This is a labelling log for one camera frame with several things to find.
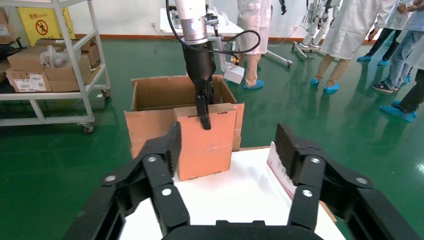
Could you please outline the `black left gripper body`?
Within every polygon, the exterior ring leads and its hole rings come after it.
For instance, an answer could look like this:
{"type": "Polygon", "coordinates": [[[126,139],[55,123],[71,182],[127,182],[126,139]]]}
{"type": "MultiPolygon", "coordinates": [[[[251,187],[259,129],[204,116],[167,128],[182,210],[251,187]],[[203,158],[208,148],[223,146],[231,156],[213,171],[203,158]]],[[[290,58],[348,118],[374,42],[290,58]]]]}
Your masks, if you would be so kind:
{"type": "Polygon", "coordinates": [[[191,46],[199,50],[193,50],[187,46],[182,47],[186,72],[195,86],[196,93],[211,97],[216,63],[214,54],[212,52],[206,52],[206,50],[212,51],[213,44],[211,41],[207,41],[191,46]]]}

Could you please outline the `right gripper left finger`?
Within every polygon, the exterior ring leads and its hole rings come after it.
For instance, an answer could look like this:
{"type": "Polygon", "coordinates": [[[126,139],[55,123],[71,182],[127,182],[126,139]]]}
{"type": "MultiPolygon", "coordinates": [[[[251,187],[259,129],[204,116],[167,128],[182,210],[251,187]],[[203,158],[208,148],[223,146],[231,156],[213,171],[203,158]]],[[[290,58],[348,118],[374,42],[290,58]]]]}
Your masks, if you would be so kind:
{"type": "Polygon", "coordinates": [[[65,233],[65,240],[117,240],[125,218],[144,200],[151,199],[164,239],[188,226],[190,215],[173,176],[182,148],[181,124],[145,142],[138,156],[106,176],[86,201],[65,233]]]}

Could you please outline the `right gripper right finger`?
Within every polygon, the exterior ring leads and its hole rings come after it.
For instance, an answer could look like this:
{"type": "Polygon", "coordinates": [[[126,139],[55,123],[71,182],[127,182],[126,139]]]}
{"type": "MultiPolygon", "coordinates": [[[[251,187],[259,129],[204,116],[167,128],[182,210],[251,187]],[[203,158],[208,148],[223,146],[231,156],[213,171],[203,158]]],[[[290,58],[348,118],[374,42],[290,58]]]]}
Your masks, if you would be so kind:
{"type": "Polygon", "coordinates": [[[323,202],[355,240],[418,240],[420,235],[373,182],[335,160],[315,142],[279,123],[275,150],[295,186],[287,223],[314,231],[323,202]]]}

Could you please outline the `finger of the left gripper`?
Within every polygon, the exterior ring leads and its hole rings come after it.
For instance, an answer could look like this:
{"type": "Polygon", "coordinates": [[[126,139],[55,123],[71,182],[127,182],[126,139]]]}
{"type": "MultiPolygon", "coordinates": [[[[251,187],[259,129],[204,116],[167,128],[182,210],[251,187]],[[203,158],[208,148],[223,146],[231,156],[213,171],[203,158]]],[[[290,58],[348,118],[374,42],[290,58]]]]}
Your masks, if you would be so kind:
{"type": "Polygon", "coordinates": [[[209,117],[209,102],[204,94],[195,96],[197,115],[204,130],[211,130],[211,121],[209,117]]]}

